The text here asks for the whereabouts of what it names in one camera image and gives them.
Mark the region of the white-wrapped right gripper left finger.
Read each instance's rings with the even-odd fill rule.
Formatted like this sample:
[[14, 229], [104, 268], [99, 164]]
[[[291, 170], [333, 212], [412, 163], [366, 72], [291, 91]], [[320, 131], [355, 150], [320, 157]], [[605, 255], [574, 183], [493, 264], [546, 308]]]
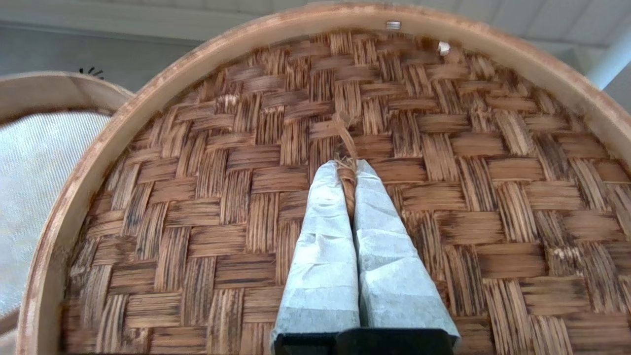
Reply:
[[360, 326], [356, 251], [338, 165], [320, 166], [271, 333], [338, 333]]

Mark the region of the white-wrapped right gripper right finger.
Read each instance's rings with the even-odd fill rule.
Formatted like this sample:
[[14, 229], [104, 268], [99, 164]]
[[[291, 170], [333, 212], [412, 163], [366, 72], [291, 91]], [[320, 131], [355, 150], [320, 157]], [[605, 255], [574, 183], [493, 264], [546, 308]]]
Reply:
[[359, 160], [354, 192], [361, 325], [460, 334], [377, 172]]

